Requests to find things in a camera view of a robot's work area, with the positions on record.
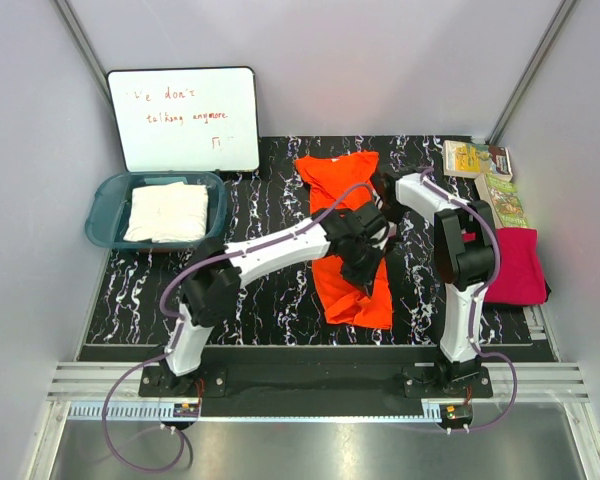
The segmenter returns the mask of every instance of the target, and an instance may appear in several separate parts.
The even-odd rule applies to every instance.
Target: blue plastic tub
[[[219,235],[227,214],[227,191],[220,177],[208,172],[127,172],[109,178],[98,188],[84,227],[87,237],[99,247],[120,250],[179,250],[195,247],[203,239],[179,243],[123,240],[131,215],[132,190],[146,185],[168,185],[176,182],[207,186],[209,211],[207,234],[204,238]]]

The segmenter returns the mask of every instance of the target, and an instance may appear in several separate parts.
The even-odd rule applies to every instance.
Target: white towel
[[[134,188],[127,242],[192,242],[207,233],[209,196],[204,185],[151,185]]]

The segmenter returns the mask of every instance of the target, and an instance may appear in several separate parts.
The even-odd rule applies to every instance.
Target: cable
[[[487,221],[484,218],[482,218],[482,216],[479,215],[478,212],[473,210],[471,207],[464,204],[463,202],[460,202],[459,200],[456,200],[447,191],[445,191],[444,189],[440,188],[438,185],[433,183],[428,178],[428,175],[432,172],[433,172],[433,167],[429,167],[429,168],[425,169],[420,174],[421,183],[426,188],[428,188],[430,191],[432,191],[433,193],[438,195],[439,197],[444,198],[446,201],[448,201],[452,205],[460,207],[465,212],[467,212],[469,215],[471,215],[473,218],[475,218],[478,221],[478,223],[480,224],[480,226],[487,232],[487,235],[489,236],[489,239],[491,240],[491,244],[493,246],[493,253],[495,255],[495,267],[493,269],[493,273],[491,274],[489,279],[480,288],[478,288],[473,294],[473,298],[472,298],[473,301],[471,302],[471,307],[469,310],[470,318],[469,318],[469,337],[468,338],[469,338],[469,342],[471,343],[471,347],[476,352],[476,354],[479,355],[480,357],[482,357],[482,358],[499,358],[507,363],[507,365],[511,369],[511,376],[513,379],[513,392],[511,393],[511,400],[505,407],[504,411],[495,420],[492,420],[491,422],[488,422],[484,425],[479,425],[477,427],[471,428],[472,431],[484,431],[484,430],[487,430],[488,428],[491,428],[491,427],[497,425],[502,420],[504,420],[507,415],[509,415],[509,412],[511,411],[511,407],[515,403],[516,397],[518,395],[518,375],[516,373],[516,367],[513,365],[513,362],[511,361],[511,359],[509,359],[509,357],[507,357],[506,355],[504,355],[503,353],[500,353],[500,352],[490,352],[490,353],[483,352],[476,346],[476,339],[473,338],[473,327],[474,327],[474,323],[475,323],[474,318],[475,318],[475,313],[476,313],[476,300],[477,300],[478,296],[480,295],[480,293],[482,293],[484,290],[489,288],[489,286],[492,285],[493,282],[495,282],[496,279],[498,278],[498,274],[500,273],[501,259],[502,259],[501,254],[500,254],[500,247],[498,246],[498,239],[496,238],[495,233],[493,232],[493,230],[491,229],[491,226],[487,223]]]
[[[141,430],[138,433],[136,433],[135,435],[133,435],[131,438],[127,439],[126,442],[124,442],[122,445],[118,446],[116,449],[118,451],[120,451],[121,449],[126,448],[129,445],[131,445],[133,442],[135,442],[139,438],[144,437],[146,434],[155,432],[158,430],[164,430],[164,429],[165,429],[164,425],[153,425],[149,428],[145,428],[144,430]],[[184,438],[185,438],[185,442],[187,443],[187,450],[189,450],[189,459],[190,459],[190,463],[191,463],[191,462],[193,462],[193,446],[191,445],[191,440],[189,440],[189,438],[186,435]],[[87,455],[85,455],[84,450],[85,450],[85,448],[83,446],[79,446],[78,453],[84,462],[89,463],[91,465],[99,465],[102,462],[104,462],[105,460],[108,460],[111,457],[113,457],[113,453],[109,453],[108,455],[105,455],[103,457],[91,459],[91,458],[88,458]]]
[[[261,243],[260,245],[255,245],[253,247],[249,247],[249,248],[245,249],[244,251],[240,250],[237,252],[224,253],[224,254],[217,255],[215,257],[207,258],[205,260],[197,262],[194,265],[191,265],[191,266],[185,268],[169,283],[169,285],[167,285],[167,287],[162,292],[162,295],[160,296],[159,306],[160,306],[160,311],[167,317],[178,318],[178,321],[176,322],[176,328],[175,328],[175,331],[173,334],[174,337],[173,337],[173,341],[171,342],[171,346],[168,347],[168,350],[165,353],[158,355],[157,357],[150,358],[149,360],[146,360],[142,363],[139,363],[138,365],[134,366],[133,368],[129,369],[126,373],[124,373],[113,384],[113,386],[111,387],[111,390],[109,390],[109,393],[107,393],[107,396],[104,400],[104,404],[103,404],[103,408],[102,408],[102,431],[104,434],[105,443],[107,444],[107,447],[111,451],[111,455],[113,457],[115,457],[119,462],[123,463],[124,465],[128,466],[129,468],[136,470],[138,472],[141,472],[141,473],[165,473],[165,472],[168,472],[173,467],[175,467],[176,464],[182,458],[182,454],[184,453],[185,445],[187,445],[189,447],[189,451],[191,452],[191,458],[193,459],[193,448],[191,447],[189,439],[180,430],[172,428],[171,431],[177,433],[180,438],[180,450],[178,451],[178,454],[176,455],[176,457],[171,461],[171,463],[169,463],[168,465],[165,465],[164,467],[160,467],[160,468],[146,468],[146,467],[142,467],[140,465],[136,465],[136,464],[128,461],[126,458],[124,458],[120,454],[120,452],[118,452],[118,450],[113,445],[113,442],[111,441],[111,437],[109,435],[109,429],[107,427],[107,411],[108,411],[108,407],[109,407],[109,402],[111,401],[111,397],[115,393],[116,389],[120,386],[120,384],[136,370],[140,370],[152,363],[157,363],[157,362],[160,362],[161,360],[164,360],[165,358],[167,358],[171,354],[171,352],[173,352],[176,345],[178,344],[178,342],[180,340],[180,336],[182,335],[182,328],[184,327],[184,321],[180,318],[179,312],[176,312],[174,310],[169,310],[166,305],[167,305],[167,300],[171,296],[171,293],[182,282],[182,280],[184,280],[186,277],[188,277],[192,273],[196,272],[197,270],[201,269],[202,267],[206,267],[206,266],[212,265],[214,263],[218,263],[218,262],[222,262],[224,260],[229,260],[231,258],[246,255],[248,253],[257,252],[258,250],[262,250],[264,248],[271,247],[273,245],[277,245],[277,244],[285,242],[287,240],[294,239],[298,235],[302,235],[303,233],[306,233],[310,228],[313,228],[314,226],[318,225],[322,220],[324,220],[324,218],[327,215],[329,215],[336,208],[338,208],[340,203],[342,203],[344,201],[344,199],[347,198],[347,196],[351,192],[353,192],[354,190],[356,190],[358,188],[366,188],[369,191],[369,194],[371,195],[371,197],[373,198],[373,189],[370,185],[368,185],[366,183],[356,183],[355,185],[348,188],[342,195],[340,195],[340,197],[338,197],[338,199],[335,202],[333,202],[333,204],[331,204],[331,206],[329,208],[327,208],[324,212],[322,212],[320,215],[318,215],[315,219],[313,219],[307,225],[296,230],[294,233],[289,233],[287,235],[283,235],[282,237],[270,240],[268,242]],[[201,381],[200,389],[202,391],[204,391],[204,382],[202,382],[202,381]],[[198,401],[200,403],[201,403],[201,395],[202,395],[202,393],[198,394]]]
[[[122,376],[118,380],[116,380],[116,382],[113,384],[113,387],[111,387],[111,390],[109,390],[109,393],[107,393],[107,396],[104,400],[104,404],[102,406],[102,432],[104,434],[104,441],[107,444],[107,447],[109,447],[109,451],[120,463],[123,463],[127,467],[129,467],[137,472],[141,472],[141,473],[165,473],[165,472],[168,472],[169,470],[171,470],[173,467],[176,466],[176,464],[182,458],[182,454],[184,453],[184,447],[187,444],[189,439],[180,430],[178,430],[176,428],[172,428],[171,431],[175,432],[180,437],[180,450],[178,451],[178,454],[175,456],[175,458],[171,461],[171,463],[169,463],[168,465],[165,465],[164,467],[160,467],[160,468],[147,468],[147,467],[142,467],[140,465],[136,465],[135,463],[131,463],[126,458],[124,458],[120,454],[120,452],[118,452],[118,450],[116,450],[116,447],[113,445],[113,442],[111,441],[111,437],[109,435],[109,428],[107,427],[107,413],[109,410],[109,402],[111,401],[111,397],[113,396],[116,389],[120,386],[120,384],[129,375],[131,375],[136,370],[146,367],[147,365],[150,365],[152,363],[159,362],[159,361],[165,359],[167,357],[167,355],[168,354],[163,353],[161,355],[158,355],[157,357],[153,357],[149,360],[139,363],[135,367],[129,369],[127,372],[122,374]]]
[[[473,397],[473,387],[471,385],[469,385],[467,387],[467,398],[464,399],[463,405],[469,405],[472,397]]]

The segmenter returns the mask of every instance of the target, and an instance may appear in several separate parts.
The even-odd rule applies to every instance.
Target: black marble surface
[[[260,168],[233,174],[225,241],[241,241],[289,227],[308,215],[308,191],[293,160],[305,155],[336,157],[377,151],[380,162],[401,167],[435,166],[439,185],[475,198],[471,182],[442,175],[442,144],[433,136],[263,138]],[[387,258],[393,297],[391,330],[325,323],[310,264],[298,264],[263,277],[240,293],[236,315],[216,327],[211,344],[224,345],[423,345],[434,343],[444,321],[444,285],[433,268],[433,228],[416,214],[400,225],[402,243]],[[112,251],[102,280],[86,344],[153,345],[168,340],[172,319],[158,310],[164,287],[180,271],[190,251],[136,253]],[[171,306],[175,307],[175,297]],[[520,308],[486,306],[484,343],[529,344]]]

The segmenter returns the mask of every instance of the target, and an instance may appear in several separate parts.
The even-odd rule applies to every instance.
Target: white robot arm
[[[334,210],[316,223],[318,212],[313,220],[305,219],[289,229],[246,242],[224,245],[217,238],[203,242],[194,253],[192,264],[216,255],[253,250],[257,245],[267,246],[253,253],[237,253],[183,281],[179,307],[182,318],[178,321],[184,323],[180,335],[174,335],[166,347],[171,372],[182,376],[198,369],[211,330],[233,314],[238,291],[263,275],[294,263],[338,255],[344,262],[343,278],[370,294],[387,237],[404,213],[413,210],[434,225],[435,264],[447,291],[437,382],[444,386],[474,378],[480,361],[476,355],[477,343],[472,345],[472,342],[479,336],[486,289],[477,297],[474,294],[493,272],[493,247],[478,222],[450,203],[448,194],[437,194],[425,181],[428,180],[418,173],[378,172],[372,178],[382,200],[378,205],[369,202],[355,211]],[[493,228],[488,204],[454,200],[470,205]],[[475,238],[465,243],[463,233],[473,234]],[[472,301],[477,303],[473,309],[470,308]]]

